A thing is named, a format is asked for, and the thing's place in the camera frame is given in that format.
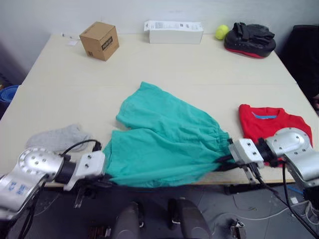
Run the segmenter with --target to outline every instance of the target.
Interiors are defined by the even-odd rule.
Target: tennis ball
[[[217,30],[216,30],[216,33],[215,33],[215,37],[218,39],[218,40],[222,40],[225,38],[226,34],[229,32],[229,28],[228,26],[226,25],[220,25]]]

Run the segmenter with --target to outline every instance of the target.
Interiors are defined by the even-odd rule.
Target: red shirt
[[[249,105],[239,107],[240,122],[244,131],[244,138],[250,138],[254,143],[259,138],[274,136],[286,127],[298,128],[305,132],[313,144],[311,128],[300,116],[290,115],[283,108],[252,108]]]

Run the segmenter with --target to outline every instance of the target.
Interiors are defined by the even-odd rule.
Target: wall
[[[270,27],[279,51],[293,25],[318,24],[318,12],[319,0],[1,0],[0,44],[27,73],[51,33],[79,34],[95,21],[118,33],[141,33],[148,19],[201,21],[205,33],[243,21]]]

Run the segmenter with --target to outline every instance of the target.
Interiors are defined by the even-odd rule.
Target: gray sock
[[[35,134],[27,142],[25,147],[44,147],[50,151],[64,151],[72,145],[87,140],[90,135],[80,131],[79,125],[72,124],[65,128],[59,128],[51,131]],[[84,143],[72,149],[72,151],[81,151],[87,147]]]

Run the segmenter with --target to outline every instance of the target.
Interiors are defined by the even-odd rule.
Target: table
[[[317,115],[275,53],[265,59],[233,54],[211,35],[204,35],[200,45],[149,44],[143,35],[120,35],[119,40],[120,48],[104,62],[87,57],[80,42],[70,47],[66,38],[50,38],[0,121],[0,174],[14,167],[37,132],[79,123],[106,145],[111,131],[121,128],[115,120],[121,103],[141,81],[206,111],[233,139],[242,137],[240,104],[283,107],[312,127],[319,149]],[[261,174],[268,183],[282,182],[281,169],[266,167]],[[248,180],[243,170],[234,169],[207,174],[198,183]]]

